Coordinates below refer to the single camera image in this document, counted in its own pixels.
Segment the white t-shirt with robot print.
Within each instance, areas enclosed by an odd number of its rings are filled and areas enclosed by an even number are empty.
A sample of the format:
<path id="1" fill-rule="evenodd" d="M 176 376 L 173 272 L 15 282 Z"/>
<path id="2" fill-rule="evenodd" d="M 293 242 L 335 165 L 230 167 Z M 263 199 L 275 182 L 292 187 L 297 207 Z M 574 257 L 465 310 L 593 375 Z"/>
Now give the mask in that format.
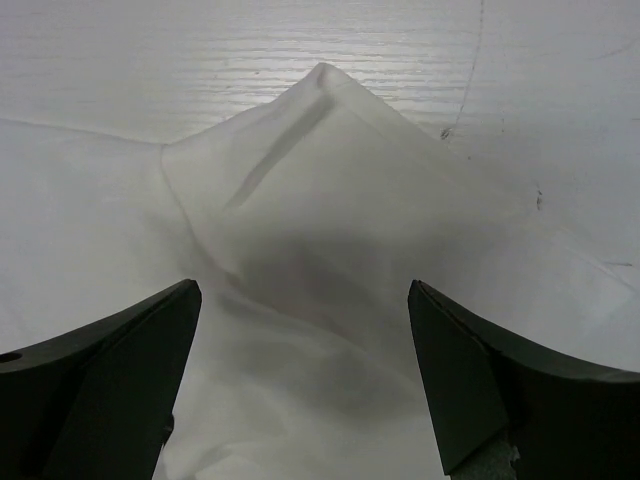
<path id="1" fill-rule="evenodd" d="M 415 279 L 639 366 L 639 289 L 339 69 L 174 144 L 1 125 L 1 345 L 203 294 L 158 479 L 439 479 Z"/>

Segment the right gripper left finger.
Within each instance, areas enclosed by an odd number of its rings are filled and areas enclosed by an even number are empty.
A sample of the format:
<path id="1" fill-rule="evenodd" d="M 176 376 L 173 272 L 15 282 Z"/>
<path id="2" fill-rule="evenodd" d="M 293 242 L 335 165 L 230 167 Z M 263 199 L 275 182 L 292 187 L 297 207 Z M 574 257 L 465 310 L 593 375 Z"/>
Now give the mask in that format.
<path id="1" fill-rule="evenodd" d="M 202 295 L 183 280 L 119 313 L 1 356 L 4 479 L 150 479 Z"/>

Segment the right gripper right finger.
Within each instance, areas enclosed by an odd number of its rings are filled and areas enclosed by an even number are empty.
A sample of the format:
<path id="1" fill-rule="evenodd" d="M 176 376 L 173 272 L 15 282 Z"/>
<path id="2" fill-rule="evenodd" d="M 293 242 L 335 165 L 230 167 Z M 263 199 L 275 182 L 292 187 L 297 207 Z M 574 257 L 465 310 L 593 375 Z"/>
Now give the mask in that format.
<path id="1" fill-rule="evenodd" d="M 537 344 L 421 281 L 408 309 L 448 477 L 638 477 L 637 373 Z"/>

